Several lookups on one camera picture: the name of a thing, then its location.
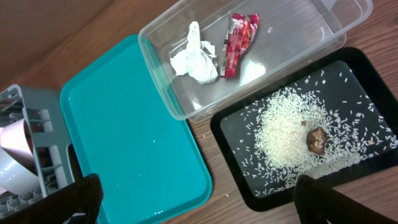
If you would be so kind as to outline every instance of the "brown chunk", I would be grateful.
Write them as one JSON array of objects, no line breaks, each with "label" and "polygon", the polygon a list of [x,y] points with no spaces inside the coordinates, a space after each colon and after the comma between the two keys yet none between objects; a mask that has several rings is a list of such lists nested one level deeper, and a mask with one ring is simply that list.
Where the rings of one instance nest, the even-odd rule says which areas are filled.
[{"label": "brown chunk", "polygon": [[324,155],[327,141],[328,135],[321,127],[307,134],[308,150],[318,155]]}]

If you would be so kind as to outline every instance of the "clear plastic container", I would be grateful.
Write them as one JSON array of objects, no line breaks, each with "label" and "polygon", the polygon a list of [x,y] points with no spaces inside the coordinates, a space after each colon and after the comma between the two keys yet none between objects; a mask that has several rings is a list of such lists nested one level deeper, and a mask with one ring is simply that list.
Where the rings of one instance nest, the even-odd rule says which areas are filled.
[{"label": "clear plastic container", "polygon": [[[183,0],[140,31],[139,45],[170,114],[175,119],[202,121],[340,48],[345,33],[368,18],[372,8],[371,0]],[[170,57],[185,48],[189,24],[199,22],[201,40],[216,46],[220,65],[233,13],[260,17],[237,77],[205,85],[188,75],[177,77]]]}]

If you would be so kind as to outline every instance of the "candy bar wrapper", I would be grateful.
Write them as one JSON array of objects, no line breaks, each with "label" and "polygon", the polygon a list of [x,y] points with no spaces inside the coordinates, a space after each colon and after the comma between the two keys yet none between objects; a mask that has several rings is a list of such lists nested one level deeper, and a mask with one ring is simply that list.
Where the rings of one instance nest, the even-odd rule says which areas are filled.
[{"label": "candy bar wrapper", "polygon": [[233,14],[229,19],[228,29],[224,41],[225,58],[221,77],[235,77],[235,69],[239,57],[250,46],[259,26],[259,15]]}]

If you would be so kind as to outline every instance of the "crumpled white tissue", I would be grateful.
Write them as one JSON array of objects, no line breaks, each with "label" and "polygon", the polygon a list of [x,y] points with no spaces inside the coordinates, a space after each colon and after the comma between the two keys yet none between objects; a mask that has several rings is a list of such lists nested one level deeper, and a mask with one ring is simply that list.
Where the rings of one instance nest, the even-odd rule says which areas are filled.
[{"label": "crumpled white tissue", "polygon": [[209,41],[200,41],[198,22],[189,25],[188,44],[185,50],[170,59],[176,75],[189,74],[200,84],[214,82],[217,77],[217,68],[213,58],[217,58],[216,48]]}]

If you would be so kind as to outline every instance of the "teal tray edge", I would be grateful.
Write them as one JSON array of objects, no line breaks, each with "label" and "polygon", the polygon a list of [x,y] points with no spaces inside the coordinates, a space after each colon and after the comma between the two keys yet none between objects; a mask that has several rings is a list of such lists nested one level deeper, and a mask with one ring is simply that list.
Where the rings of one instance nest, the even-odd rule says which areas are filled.
[{"label": "teal tray edge", "polygon": [[[61,90],[61,94],[60,94],[60,106],[62,109],[62,113],[63,116],[65,118],[65,122],[67,124],[67,128],[73,143],[73,146],[75,148],[75,153],[76,156],[78,158],[78,162],[80,165],[80,169],[83,173],[83,176],[86,176],[90,173],[92,173],[91,171],[91,167],[90,164],[86,158],[86,154],[85,151],[83,149],[83,144],[80,140],[80,135],[78,133],[78,128],[76,126],[76,124],[74,123],[74,119],[73,119],[73,115],[72,115],[72,111],[71,108],[68,106],[68,101],[69,101],[69,94],[71,89],[79,82],[83,81],[85,79],[85,77],[87,75],[89,75],[90,73],[94,72],[95,70],[98,69],[98,67],[102,66],[102,64],[106,63],[107,61],[109,61],[111,58],[113,58],[115,55],[119,54],[120,52],[122,52],[127,46],[131,45],[131,44],[138,44],[137,41],[137,35],[131,35],[129,37],[126,37],[124,40],[122,40],[118,45],[116,45],[115,47],[113,47],[111,50],[109,50],[108,52],[106,52],[103,56],[101,56],[100,58],[98,58],[97,60],[95,60],[92,64],[90,64],[88,67],[86,67],[85,69],[83,69],[80,73],[78,73],[75,77],[73,77],[71,80],[67,81],[67,83],[63,86],[62,90]],[[189,125],[187,124],[186,121],[181,121],[181,124],[183,125],[183,128],[186,130],[186,132],[189,134],[189,140],[193,146],[193,148],[195,149],[195,154],[198,157],[198,160],[200,161],[200,166],[203,168],[204,170],[204,175],[207,181],[207,188],[205,190],[205,192],[203,193],[203,195],[200,198],[199,202],[196,203],[194,206],[188,207],[186,209],[183,209],[179,212],[174,213],[173,215],[170,215],[168,217],[165,217],[161,220],[153,220],[153,219],[149,219],[148,222],[141,222],[141,223],[152,223],[152,221],[154,222],[163,222],[166,220],[169,220],[173,217],[176,217],[178,215],[181,215],[187,211],[193,210],[194,208],[200,207],[202,206],[204,203],[206,203],[208,201],[208,199],[211,196],[211,193],[213,191],[213,181],[211,179],[211,175],[208,171],[208,168],[205,164],[205,161],[203,160],[203,157],[201,155],[201,152],[196,144],[195,138],[192,135],[192,132],[189,128]],[[103,205],[101,204],[100,210],[99,210],[99,214],[98,214],[98,219],[97,219],[98,223],[100,224],[105,224],[105,223],[109,223],[108,218],[106,216],[106,212],[104,210]]]}]

